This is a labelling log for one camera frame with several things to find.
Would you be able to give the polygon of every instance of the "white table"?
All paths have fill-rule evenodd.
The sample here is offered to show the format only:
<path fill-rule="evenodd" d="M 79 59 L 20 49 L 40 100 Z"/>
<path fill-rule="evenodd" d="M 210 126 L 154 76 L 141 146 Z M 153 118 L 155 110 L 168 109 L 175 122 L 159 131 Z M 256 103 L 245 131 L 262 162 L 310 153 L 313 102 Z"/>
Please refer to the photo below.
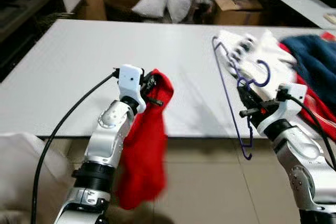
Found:
<path fill-rule="evenodd" d="M 326 13 L 336 13 L 336 8 L 331 8 L 320 0 L 281 0 L 302 16 L 322 29 L 336 30 L 336 25 L 324 18 Z"/>
<path fill-rule="evenodd" d="M 211 38 L 221 29 L 259 37 L 264 28 L 59 20 L 0 84 L 0 132 L 49 135 L 68 109 L 113 67 L 160 69 L 175 93 L 164 113 L 168 136 L 236 137 Z M 270 28 L 278 38 L 320 29 Z M 225 74 L 241 135 L 248 137 L 236 81 Z M 89 136 L 118 97 L 108 81 L 69 117 L 58 136 Z M 295 119 L 309 129 L 300 119 Z"/>

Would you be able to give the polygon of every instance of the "tile floor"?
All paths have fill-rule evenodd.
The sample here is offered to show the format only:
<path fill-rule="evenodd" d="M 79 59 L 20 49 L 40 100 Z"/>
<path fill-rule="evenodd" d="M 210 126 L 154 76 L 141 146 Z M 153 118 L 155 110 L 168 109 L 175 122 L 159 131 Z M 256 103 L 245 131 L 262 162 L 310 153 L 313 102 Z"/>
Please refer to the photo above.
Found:
<path fill-rule="evenodd" d="M 268 140 L 255 140 L 252 160 L 237 140 L 169 139 L 167 188 L 134 211 L 109 209 L 111 223 L 300 223 L 287 180 Z M 69 159 L 80 165 L 87 140 L 73 140 Z"/>

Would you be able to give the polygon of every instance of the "black wire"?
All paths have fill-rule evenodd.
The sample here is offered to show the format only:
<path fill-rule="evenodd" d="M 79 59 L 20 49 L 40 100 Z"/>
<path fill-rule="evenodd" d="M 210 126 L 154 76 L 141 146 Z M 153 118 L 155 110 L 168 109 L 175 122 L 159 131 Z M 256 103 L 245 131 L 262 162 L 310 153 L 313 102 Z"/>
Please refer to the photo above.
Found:
<path fill-rule="evenodd" d="M 103 79 L 101 82 L 99 82 L 96 86 L 94 86 L 91 90 L 89 90 L 81 99 L 78 100 L 78 102 L 76 102 L 76 104 L 74 106 L 72 106 L 72 108 L 65 114 L 65 116 L 61 119 L 61 121 L 57 124 L 57 126 L 55 127 L 55 129 L 53 130 L 52 134 L 50 135 L 48 141 L 46 142 L 46 145 L 44 146 L 44 149 L 41 153 L 41 156 L 38 160 L 38 164 L 36 167 L 36 171 L 35 171 L 35 177 L 34 177 L 34 185 L 33 185 L 33 198 L 32 198 L 32 212 L 30 215 L 30 223 L 31 224 L 36 224 L 36 210 L 37 210 L 37 189 L 38 189 L 38 180 L 40 177 L 40 172 L 41 172 L 41 168 L 42 168 L 42 164 L 44 161 L 44 158 L 46 156 L 46 153 L 57 133 L 57 131 L 59 130 L 59 128 L 62 126 L 62 124 L 64 123 L 64 121 L 69 117 L 69 115 L 78 107 L 78 105 L 80 105 L 82 103 L 82 101 L 84 101 L 89 95 L 91 95 L 97 88 L 99 88 L 101 85 L 103 85 L 105 82 L 107 82 L 109 79 L 111 79 L 112 77 L 118 77 L 119 75 L 119 71 L 118 69 L 113 72 L 112 74 L 110 74 L 109 76 L 107 76 L 105 79 Z"/>
<path fill-rule="evenodd" d="M 332 163 L 332 166 L 333 166 L 333 169 L 335 170 L 336 169 L 336 160 L 335 160 L 335 156 L 334 156 L 334 153 L 332 152 L 332 149 L 331 149 L 331 146 L 330 146 L 330 143 L 328 141 L 328 137 L 326 135 L 326 133 L 324 132 L 320 122 L 317 120 L 316 116 L 311 112 L 311 110 L 306 107 L 302 102 L 300 102 L 298 99 L 296 99 L 295 97 L 291 96 L 291 95 L 286 95 L 286 97 L 289 99 L 289 100 L 292 100 L 294 101 L 295 103 L 297 103 L 298 105 L 300 105 L 302 108 L 304 108 L 304 110 L 310 115 L 310 117 L 314 120 L 314 123 L 316 124 L 317 128 L 319 129 L 320 131 L 320 135 L 322 136 L 323 138 L 323 141 L 324 141 L 324 144 L 326 145 L 327 147 L 327 150 L 328 150 L 328 153 L 329 153 L 329 156 L 330 156 L 330 159 L 331 159 L 331 163 Z"/>

